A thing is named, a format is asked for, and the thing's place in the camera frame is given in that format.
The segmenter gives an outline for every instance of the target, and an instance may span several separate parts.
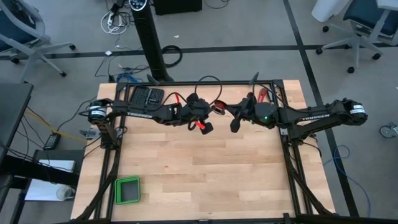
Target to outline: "power adapter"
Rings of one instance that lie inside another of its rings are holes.
[[[52,133],[45,142],[43,150],[54,150],[57,147],[60,138],[61,138],[60,134]]]

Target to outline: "office chair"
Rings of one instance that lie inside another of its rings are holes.
[[[18,54],[10,57],[15,64],[19,63],[21,57],[28,56],[21,82],[24,82],[37,59],[43,60],[65,77],[67,74],[44,54],[64,47],[75,50],[76,47],[71,43],[52,45],[50,37],[45,35],[45,26],[38,10],[23,0],[0,0],[0,9],[0,52],[16,50]]]
[[[385,6],[380,6],[383,8],[378,8],[377,4],[378,2],[376,2],[376,0],[353,0],[343,20],[349,19],[351,28],[354,32],[330,24],[330,27],[348,34],[349,37],[331,44],[326,44],[322,48],[317,49],[316,53],[319,55],[322,54],[323,49],[345,45],[345,49],[353,48],[355,68],[358,68],[360,46],[376,52],[376,54],[373,55],[373,59],[377,60],[383,52],[372,43],[378,40],[389,45],[397,45],[398,12],[396,10],[398,10],[398,8]],[[323,32],[328,31],[328,26],[323,27]],[[350,67],[347,69],[347,72],[354,73],[355,68]]]

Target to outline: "wooden tabletop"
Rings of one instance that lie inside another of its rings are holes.
[[[306,107],[300,82],[284,80],[289,105]],[[102,84],[98,98],[114,98],[115,84]],[[193,86],[162,86],[188,96]],[[238,103],[249,85],[224,85],[220,100]],[[219,86],[199,86],[198,95],[215,99]],[[168,103],[175,102],[170,98]],[[141,201],[113,207],[113,221],[199,220],[294,217],[279,130],[241,122],[238,133],[229,130],[232,116],[210,114],[214,131],[202,135],[196,128],[170,127],[142,118],[126,118],[118,178],[141,178]],[[306,142],[316,145],[312,139]],[[86,149],[91,151],[97,144]],[[334,211],[318,151],[300,146],[307,184],[324,206]],[[98,189],[104,151],[87,156],[80,174],[72,218],[84,211]],[[298,188],[302,210],[302,194]],[[109,192],[104,195],[103,211]]]

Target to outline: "green square object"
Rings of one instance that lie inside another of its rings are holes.
[[[114,182],[114,203],[123,205],[126,203],[139,202],[141,199],[139,177],[126,177]]]

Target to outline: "trash bin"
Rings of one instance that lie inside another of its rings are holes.
[[[318,0],[312,9],[312,16],[319,22],[326,22],[341,12],[349,0]]]

